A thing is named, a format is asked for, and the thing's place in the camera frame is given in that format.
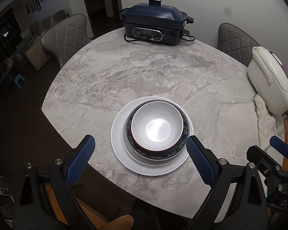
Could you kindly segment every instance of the sofa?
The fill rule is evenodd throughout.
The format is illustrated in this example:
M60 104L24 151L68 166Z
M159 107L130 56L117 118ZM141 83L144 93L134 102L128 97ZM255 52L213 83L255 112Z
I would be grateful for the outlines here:
M23 39L16 46L19 53L25 56L37 71L39 71L51 59L51 54L45 51L41 45L40 35L44 31L48 31L58 21L60 21L60 19L57 18L57 14L58 13L50 15L42 20L36 21L31 24L29 27L30 33L28 34L28 36L25 37L25 39Z

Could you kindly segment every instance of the quilted chair back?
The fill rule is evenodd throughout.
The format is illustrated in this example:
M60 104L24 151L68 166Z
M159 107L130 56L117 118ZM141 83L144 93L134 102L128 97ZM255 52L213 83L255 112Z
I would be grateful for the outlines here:
M219 39L217 49L231 56L246 67L252 60L252 48L260 45L240 28L222 23L219 26Z
M86 28L86 17L75 14L50 28L42 36L41 44L57 57L62 68L75 53L91 42Z

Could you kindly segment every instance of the bowl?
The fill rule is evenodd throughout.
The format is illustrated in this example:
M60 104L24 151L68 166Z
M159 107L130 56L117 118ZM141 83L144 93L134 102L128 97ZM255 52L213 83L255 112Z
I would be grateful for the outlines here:
M179 141L182 131L180 112L164 101L152 101L143 105L131 121L134 141L141 148L152 152L170 149Z
M182 116L182 120L183 120L183 131L182 131L182 135L180 140L177 142L177 144L174 145L174 147L170 148L167 151L164 152L151 152L151 151L146 151L145 149L141 148L133 139L132 134L131 134L131 122L133 119L134 114L145 104L151 103L153 101L156 100L150 100L147 102L144 102L140 105L138 105L128 116L127 118L127 122L126 122L126 136L127 136L127 140L130 144L130 146L134 149L134 151L141 155L142 157L149 159L149 160L153 160L153 161L162 161L162 160L167 160L170 159L176 155L178 155L183 148L185 147L185 144L187 142L187 139L189 137L190 134L190 126L189 126L189 122L188 119L186 117L186 115L184 114L184 112L176 105L167 102L166 103L170 103L171 105L175 106L175 108L180 112L181 116Z

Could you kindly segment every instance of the small stool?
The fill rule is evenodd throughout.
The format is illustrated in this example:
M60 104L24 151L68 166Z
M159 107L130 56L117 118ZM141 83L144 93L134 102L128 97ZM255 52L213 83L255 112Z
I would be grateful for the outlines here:
M15 77L15 79L14 79L14 82L15 82L15 84L18 86L18 88L20 88L20 84L18 83L18 80L19 80L19 79L25 81L25 78L22 77L22 76L20 75L20 73L17 74L16 77Z

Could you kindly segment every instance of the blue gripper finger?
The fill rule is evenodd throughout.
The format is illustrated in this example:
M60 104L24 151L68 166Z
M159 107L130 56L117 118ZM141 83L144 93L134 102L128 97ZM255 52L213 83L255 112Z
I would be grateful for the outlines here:
M205 157L204 153L200 150L200 147L196 142L189 137L187 140L187 151L203 179L203 182L210 187L213 187L216 183L214 179L214 169L209 163L208 159Z
M77 155L67 168L66 184L68 187L79 181L80 176L95 150L94 137L88 135L86 137L86 142L80 147Z
M288 144L283 142L277 136L270 138L270 145L276 149L282 156L288 157Z

